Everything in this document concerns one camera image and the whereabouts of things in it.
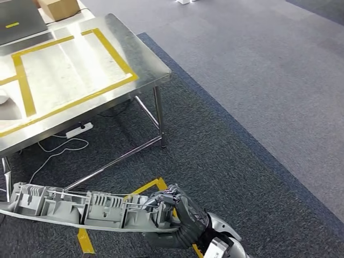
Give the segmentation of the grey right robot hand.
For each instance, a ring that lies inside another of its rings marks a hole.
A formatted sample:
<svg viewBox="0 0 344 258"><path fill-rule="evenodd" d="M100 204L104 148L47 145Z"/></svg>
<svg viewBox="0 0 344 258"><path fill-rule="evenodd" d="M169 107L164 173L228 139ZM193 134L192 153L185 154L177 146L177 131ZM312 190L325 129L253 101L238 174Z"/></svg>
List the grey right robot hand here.
<svg viewBox="0 0 344 258"><path fill-rule="evenodd" d="M152 245L159 248L188 249L198 243L207 227L207 213L177 184L153 193L150 200L153 204L164 202L173 206L180 220L180 227L175 232L143 233L143 235Z"/></svg>

